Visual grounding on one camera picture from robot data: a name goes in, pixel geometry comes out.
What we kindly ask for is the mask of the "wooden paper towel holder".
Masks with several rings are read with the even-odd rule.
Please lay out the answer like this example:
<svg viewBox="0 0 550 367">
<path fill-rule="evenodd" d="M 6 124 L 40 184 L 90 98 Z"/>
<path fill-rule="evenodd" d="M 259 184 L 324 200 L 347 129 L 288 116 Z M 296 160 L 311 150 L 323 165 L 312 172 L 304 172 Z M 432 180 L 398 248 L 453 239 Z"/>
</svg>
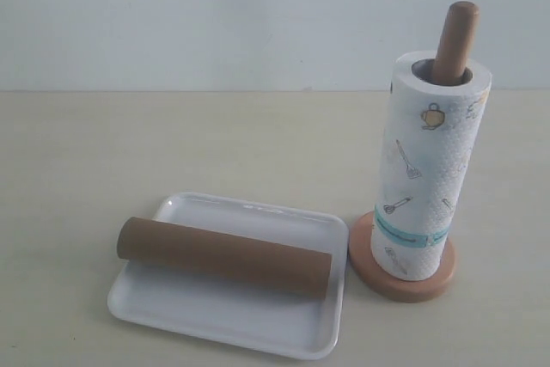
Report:
<svg viewBox="0 0 550 367">
<path fill-rule="evenodd" d="M 428 76 L 430 83 L 439 86 L 462 83 L 468 60 L 472 60 L 469 53 L 479 17 L 479 7 L 470 1 L 458 1 L 449 6 L 438 48 L 434 50 L 436 55 Z M 422 281 L 405 281 L 384 271 L 371 252 L 374 208 L 360 217 L 351 229 L 349 254 L 357 275 L 375 292 L 398 302 L 418 303 L 443 294 L 455 272 L 455 249 L 449 233 L 437 271 Z"/>
</svg>

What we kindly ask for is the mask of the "white rectangular tray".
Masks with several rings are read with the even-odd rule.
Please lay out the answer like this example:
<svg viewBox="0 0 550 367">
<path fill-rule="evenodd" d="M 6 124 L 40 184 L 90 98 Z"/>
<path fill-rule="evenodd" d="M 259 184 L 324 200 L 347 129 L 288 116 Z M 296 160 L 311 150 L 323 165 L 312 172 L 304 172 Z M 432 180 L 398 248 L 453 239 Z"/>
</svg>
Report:
<svg viewBox="0 0 550 367">
<path fill-rule="evenodd" d="M 329 253 L 323 299 L 127 261 L 107 296 L 123 321 L 300 360 L 339 338 L 349 230 L 334 215 L 205 193 L 167 197 L 154 219 Z"/>
</svg>

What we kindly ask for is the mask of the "brown cardboard tube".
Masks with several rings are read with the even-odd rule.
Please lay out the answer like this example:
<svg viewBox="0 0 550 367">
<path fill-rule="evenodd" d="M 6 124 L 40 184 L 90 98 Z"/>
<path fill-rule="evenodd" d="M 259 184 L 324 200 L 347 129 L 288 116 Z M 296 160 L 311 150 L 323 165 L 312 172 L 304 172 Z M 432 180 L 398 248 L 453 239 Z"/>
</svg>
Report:
<svg viewBox="0 0 550 367">
<path fill-rule="evenodd" d="M 246 236 L 130 217 L 116 252 L 123 260 L 217 276 L 322 299 L 332 255 Z"/>
</svg>

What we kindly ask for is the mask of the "printed white paper towel roll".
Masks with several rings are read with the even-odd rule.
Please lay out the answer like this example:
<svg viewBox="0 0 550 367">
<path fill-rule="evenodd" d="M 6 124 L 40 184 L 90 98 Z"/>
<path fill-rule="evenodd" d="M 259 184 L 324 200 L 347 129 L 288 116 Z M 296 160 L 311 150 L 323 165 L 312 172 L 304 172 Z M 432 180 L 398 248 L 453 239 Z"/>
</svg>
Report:
<svg viewBox="0 0 550 367">
<path fill-rule="evenodd" d="M 405 281 L 440 267 L 492 86 L 491 72 L 473 60 L 460 85 L 430 83 L 435 55 L 409 52 L 395 61 L 382 138 L 370 249 L 384 271 Z"/>
</svg>

